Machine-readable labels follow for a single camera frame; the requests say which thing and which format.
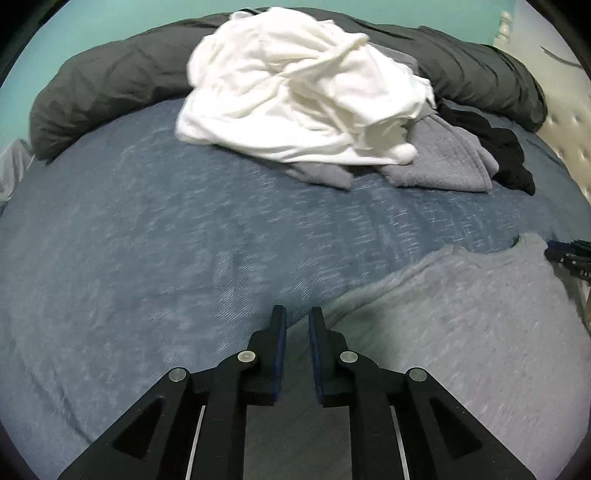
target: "blue bed sheet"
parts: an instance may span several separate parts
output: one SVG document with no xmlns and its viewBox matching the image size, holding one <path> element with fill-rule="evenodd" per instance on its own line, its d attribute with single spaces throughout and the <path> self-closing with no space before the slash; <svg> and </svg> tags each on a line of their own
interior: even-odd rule
<svg viewBox="0 0 591 480">
<path fill-rule="evenodd" d="M 0 421 L 41 480 L 58 474 L 167 370 L 245 346 L 284 304 L 312 306 L 444 244 L 492 252 L 520 232 L 591 239 L 564 165 L 518 135 L 537 193 L 309 186 L 177 141 L 182 100 L 35 163 L 0 218 Z"/>
</svg>

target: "triangular cutout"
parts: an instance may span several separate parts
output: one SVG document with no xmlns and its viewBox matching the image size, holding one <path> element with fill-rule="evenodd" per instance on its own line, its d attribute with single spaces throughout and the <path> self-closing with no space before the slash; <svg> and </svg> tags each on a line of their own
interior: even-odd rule
<svg viewBox="0 0 591 480">
<path fill-rule="evenodd" d="M 117 437 L 113 447 L 138 460 L 145 458 L 150 441 L 154 436 L 158 419 L 164 408 L 164 399 L 154 400 L 134 421 Z"/>
<path fill-rule="evenodd" d="M 454 460 L 482 448 L 482 442 L 438 398 L 432 398 L 431 408 L 447 452 Z"/>
</svg>

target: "black cloth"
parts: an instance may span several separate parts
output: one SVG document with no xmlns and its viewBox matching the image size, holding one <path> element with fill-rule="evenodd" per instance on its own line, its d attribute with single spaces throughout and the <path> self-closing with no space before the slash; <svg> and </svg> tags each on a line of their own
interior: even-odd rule
<svg viewBox="0 0 591 480">
<path fill-rule="evenodd" d="M 365 33 L 377 45 L 413 56 L 420 75 L 444 98 L 506 116 L 530 131 L 546 118 L 544 94 L 527 68 L 493 47 L 427 27 L 374 25 L 315 8 L 297 10 L 317 20 L 332 19 L 347 32 Z M 183 20 L 70 58 L 31 109 L 30 138 L 37 158 L 56 157 L 88 131 L 126 113 L 186 96 L 193 49 L 227 20 L 228 14 Z"/>
<path fill-rule="evenodd" d="M 523 190 L 530 195 L 535 193 L 534 178 L 523 166 L 523 149 L 511 130 L 492 128 L 482 115 L 454 110 L 442 102 L 437 105 L 437 111 L 447 123 L 476 135 L 482 147 L 495 157 L 499 171 L 493 176 L 493 180 L 511 190 Z"/>
</svg>

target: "metal screw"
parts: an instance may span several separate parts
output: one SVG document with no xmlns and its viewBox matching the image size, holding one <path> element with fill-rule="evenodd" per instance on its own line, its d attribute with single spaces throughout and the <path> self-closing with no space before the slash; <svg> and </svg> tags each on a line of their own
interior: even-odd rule
<svg viewBox="0 0 591 480">
<path fill-rule="evenodd" d="M 173 368 L 168 374 L 168 378 L 173 382 L 180 382 L 181 380 L 184 380 L 186 376 L 187 372 L 184 368 Z"/>
<path fill-rule="evenodd" d="M 244 364 L 248 362 L 252 362 L 256 358 L 256 353 L 251 352 L 250 350 L 243 350 L 238 354 L 238 360 Z"/>
<path fill-rule="evenodd" d="M 413 368 L 408 376 L 415 382 L 424 382 L 427 379 L 427 372 L 422 368 Z"/>
<path fill-rule="evenodd" d="M 359 357 L 355 352 L 350 352 L 347 350 L 340 354 L 340 359 L 346 364 L 354 364 L 359 359 Z"/>
</svg>

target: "black garment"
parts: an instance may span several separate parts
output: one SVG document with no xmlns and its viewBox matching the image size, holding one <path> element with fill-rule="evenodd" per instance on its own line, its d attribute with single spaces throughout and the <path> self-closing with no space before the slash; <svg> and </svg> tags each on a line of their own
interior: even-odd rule
<svg viewBox="0 0 591 480">
<path fill-rule="evenodd" d="M 499 164 L 499 171 L 493 180 L 511 190 L 535 193 L 534 178 L 523 166 L 525 157 L 517 136 L 506 128 L 492 128 L 488 120 L 474 112 L 454 110 L 444 103 L 437 105 L 441 118 L 456 127 L 462 127 L 480 140 Z"/>
</svg>

